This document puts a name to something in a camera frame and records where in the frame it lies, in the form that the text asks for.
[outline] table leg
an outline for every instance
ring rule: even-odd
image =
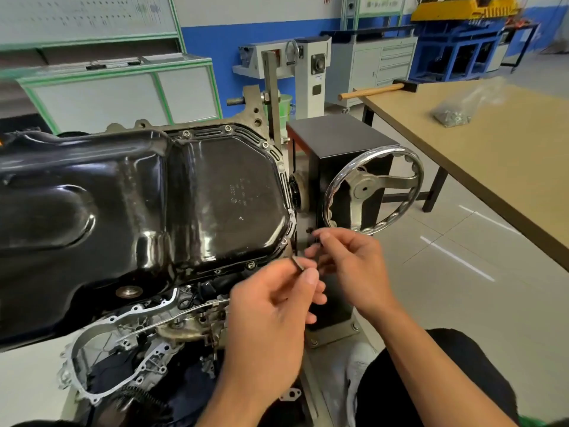
[[[439,197],[439,193],[443,188],[443,184],[447,179],[447,175],[448,172],[442,167],[439,167],[439,170],[435,175],[435,179],[432,182],[431,190],[429,191],[429,196],[427,197],[427,200],[423,204],[423,212],[430,213],[432,211],[432,208],[435,206],[435,202]]]
[[[366,105],[364,106],[364,116],[361,121],[363,121],[368,126],[372,127],[374,112]]]

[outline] right hand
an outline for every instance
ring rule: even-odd
[[[338,274],[346,298],[363,317],[371,321],[382,311],[398,306],[379,241],[345,228],[322,228],[312,234],[320,243],[306,249],[305,256],[319,255],[321,274]]]

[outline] hammer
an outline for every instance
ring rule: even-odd
[[[416,82],[406,81],[405,79],[395,79],[393,85],[387,85],[380,88],[366,88],[365,90],[358,90],[351,93],[338,94],[338,100],[342,101],[345,99],[352,99],[354,97],[363,97],[365,95],[375,95],[381,93],[387,93],[389,91],[403,90],[411,93],[417,92],[417,87],[419,84]]]

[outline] black pants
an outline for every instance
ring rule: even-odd
[[[516,424],[516,394],[474,340],[457,330],[427,330],[439,347]],[[367,367],[357,390],[357,427],[422,426],[419,414],[384,349]]]

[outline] yellow machine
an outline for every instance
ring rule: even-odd
[[[417,6],[411,21],[451,21],[488,19],[518,13],[517,0],[425,1]]]

